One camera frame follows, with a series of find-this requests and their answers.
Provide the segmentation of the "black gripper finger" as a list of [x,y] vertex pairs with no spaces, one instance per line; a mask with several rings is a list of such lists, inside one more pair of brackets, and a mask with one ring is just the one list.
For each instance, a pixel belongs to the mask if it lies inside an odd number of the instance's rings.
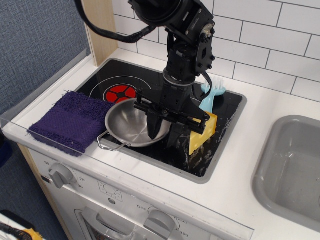
[[148,112],[147,114],[147,131],[148,131],[148,136],[154,140],[157,135],[160,132],[161,126],[162,126],[163,119],[153,113],[153,112]]
[[166,142],[166,148],[174,147],[178,138],[182,135],[184,132],[185,126],[183,124],[179,123],[172,123],[170,130],[169,130],[169,135],[168,135],[168,140]]

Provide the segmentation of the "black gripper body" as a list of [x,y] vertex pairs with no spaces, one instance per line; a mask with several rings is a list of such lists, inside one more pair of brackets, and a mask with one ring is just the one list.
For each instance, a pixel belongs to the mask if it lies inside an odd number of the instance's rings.
[[193,76],[187,81],[178,81],[164,74],[162,89],[139,88],[136,91],[135,108],[145,112],[146,116],[152,112],[165,121],[184,125],[193,132],[203,134],[210,117],[191,100],[195,80]]

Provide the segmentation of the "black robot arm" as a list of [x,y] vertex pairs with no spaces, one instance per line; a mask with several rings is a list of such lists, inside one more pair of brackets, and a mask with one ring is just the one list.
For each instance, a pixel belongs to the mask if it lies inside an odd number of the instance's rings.
[[160,90],[137,90],[135,108],[147,116],[154,140],[163,121],[171,123],[166,146],[175,145],[186,130],[202,134],[209,115],[191,99],[196,77],[207,77],[215,57],[214,17],[199,0],[130,0],[138,18],[150,27],[165,27],[168,61]]

